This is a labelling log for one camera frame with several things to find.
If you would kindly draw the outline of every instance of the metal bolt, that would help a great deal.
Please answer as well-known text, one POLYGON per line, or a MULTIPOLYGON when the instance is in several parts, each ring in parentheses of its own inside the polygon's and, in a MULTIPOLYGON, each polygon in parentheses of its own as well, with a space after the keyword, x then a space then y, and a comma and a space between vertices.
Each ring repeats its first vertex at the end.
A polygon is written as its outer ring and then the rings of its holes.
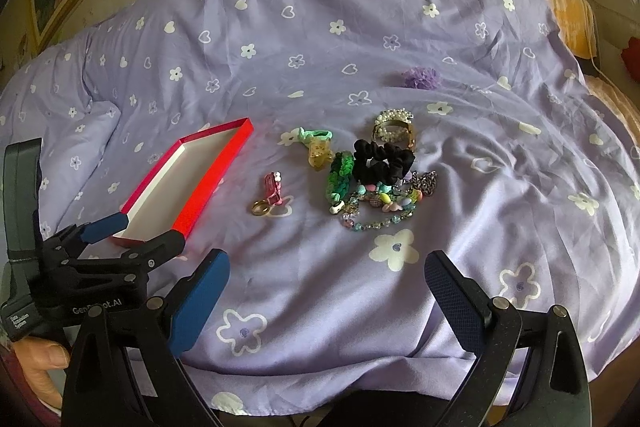
POLYGON ((87 315, 89 315, 90 317, 97 317, 101 313, 102 313, 102 306, 96 305, 96 306, 91 306, 89 308, 87 315))
POLYGON ((162 308, 163 304, 164 304, 164 301, 162 300, 162 297, 151 297, 146 302, 146 307, 149 308, 150 310, 159 310, 160 308, 162 308))
POLYGON ((568 314, 569 313, 564 306, 561 306, 560 304, 556 304, 554 306, 554 315, 557 315, 558 317, 566 317, 568 314))
POLYGON ((499 310, 505 310, 509 306, 511 306, 511 303, 507 299, 505 299, 504 297, 494 297, 492 299, 492 303, 499 310))

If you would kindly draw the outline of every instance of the gold bangle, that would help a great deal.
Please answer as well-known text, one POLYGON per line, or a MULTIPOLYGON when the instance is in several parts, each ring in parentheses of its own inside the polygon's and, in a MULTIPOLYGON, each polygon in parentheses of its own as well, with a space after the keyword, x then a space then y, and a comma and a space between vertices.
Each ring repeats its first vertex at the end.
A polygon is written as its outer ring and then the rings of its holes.
POLYGON ((405 121, 402 121, 402 120, 386 120, 386 121, 375 124, 375 126, 373 127, 373 141, 376 141, 378 137, 378 131, 387 126, 404 127, 409 137, 409 145, 407 146, 407 149, 409 149, 411 152, 414 151, 415 149, 414 124, 406 123, 405 121))
POLYGON ((269 213, 270 208, 271 208, 271 205, 269 204, 269 201, 267 200, 256 201, 251 207, 251 213, 254 214, 254 216, 265 216, 266 214, 269 213))

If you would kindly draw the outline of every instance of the red box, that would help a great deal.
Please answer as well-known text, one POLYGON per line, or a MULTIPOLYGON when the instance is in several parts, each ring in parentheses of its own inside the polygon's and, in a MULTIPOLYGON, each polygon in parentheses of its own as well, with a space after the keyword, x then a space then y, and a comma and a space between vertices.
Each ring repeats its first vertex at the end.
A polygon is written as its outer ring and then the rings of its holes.
POLYGON ((113 235, 114 242, 132 247, 169 229, 188 237, 253 131, 251 121, 242 118, 180 138, 122 207, 129 226, 113 235))

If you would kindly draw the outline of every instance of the purple pom-pom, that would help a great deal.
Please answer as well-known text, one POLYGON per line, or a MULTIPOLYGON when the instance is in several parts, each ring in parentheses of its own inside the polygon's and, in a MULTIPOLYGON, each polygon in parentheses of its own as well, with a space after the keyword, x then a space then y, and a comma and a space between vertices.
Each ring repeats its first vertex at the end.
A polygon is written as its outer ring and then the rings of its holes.
POLYGON ((440 85, 440 75, 433 68, 411 68, 402 74, 404 87, 435 89, 440 85))

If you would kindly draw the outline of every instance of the purple blanket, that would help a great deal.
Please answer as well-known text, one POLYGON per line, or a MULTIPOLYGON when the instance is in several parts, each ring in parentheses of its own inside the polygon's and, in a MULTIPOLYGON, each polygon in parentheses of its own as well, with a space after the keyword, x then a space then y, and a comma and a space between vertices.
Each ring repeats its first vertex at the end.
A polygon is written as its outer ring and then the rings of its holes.
POLYGON ((297 413, 348 387, 451 397, 472 357, 424 281, 436 249, 489 295, 566 306, 590 378, 635 338, 640 150, 589 95, 545 0, 138 0, 14 76, 0 144, 44 137, 47 236, 116 212, 177 138, 245 116, 254 135, 185 256, 150 283, 164 295, 210 248, 229 253, 228 286, 183 357, 213 407, 297 413), (440 87, 401 87, 414 66, 440 87), (296 129, 329 129, 348 150, 403 107, 415 168, 438 188, 412 219, 347 230, 296 129), (286 204, 254 217, 272 170, 286 204))

